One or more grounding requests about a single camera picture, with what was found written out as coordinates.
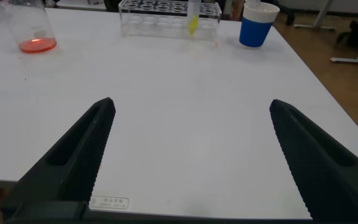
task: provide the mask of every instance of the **test tube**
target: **test tube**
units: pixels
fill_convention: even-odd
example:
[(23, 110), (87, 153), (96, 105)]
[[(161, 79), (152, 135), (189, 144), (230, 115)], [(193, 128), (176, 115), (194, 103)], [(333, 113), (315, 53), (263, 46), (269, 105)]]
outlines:
[(21, 51), (40, 53), (56, 46), (42, 0), (0, 0), (0, 12)]
[(198, 18), (200, 16), (201, 0), (189, 0), (187, 5), (187, 29), (193, 36), (198, 27)]

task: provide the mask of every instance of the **label sticker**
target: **label sticker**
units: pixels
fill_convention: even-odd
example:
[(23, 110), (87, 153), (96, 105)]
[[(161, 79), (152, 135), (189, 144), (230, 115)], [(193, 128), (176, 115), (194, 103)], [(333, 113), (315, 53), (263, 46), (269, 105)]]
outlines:
[(89, 206), (93, 208), (109, 208), (109, 209), (129, 209), (129, 198), (125, 197), (107, 197), (107, 196), (92, 196), (89, 201)]

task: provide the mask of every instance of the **cup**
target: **cup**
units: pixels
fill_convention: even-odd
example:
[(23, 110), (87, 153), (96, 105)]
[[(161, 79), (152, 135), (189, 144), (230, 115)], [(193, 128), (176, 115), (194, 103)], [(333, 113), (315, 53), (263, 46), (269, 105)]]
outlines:
[(247, 47), (257, 48), (265, 42), (280, 9), (273, 4), (261, 2), (257, 8), (244, 4), (240, 43)]
[(56, 46), (42, 0), (0, 0), (0, 12), (21, 51), (40, 53)]

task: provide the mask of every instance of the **yellow liquid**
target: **yellow liquid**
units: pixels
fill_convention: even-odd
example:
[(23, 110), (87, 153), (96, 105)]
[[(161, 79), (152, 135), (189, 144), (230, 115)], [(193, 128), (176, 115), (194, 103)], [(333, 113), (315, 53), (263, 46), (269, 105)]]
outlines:
[(193, 16), (191, 21), (187, 24), (187, 29), (189, 30), (189, 34), (193, 36), (194, 32), (198, 27), (198, 16)]

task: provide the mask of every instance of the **glass beaker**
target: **glass beaker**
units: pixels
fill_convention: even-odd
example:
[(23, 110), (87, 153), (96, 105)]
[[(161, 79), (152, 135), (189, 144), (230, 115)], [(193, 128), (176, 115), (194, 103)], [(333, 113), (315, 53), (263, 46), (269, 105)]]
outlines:
[(42, 0), (0, 0), (0, 12), (21, 51), (40, 53), (56, 46)]

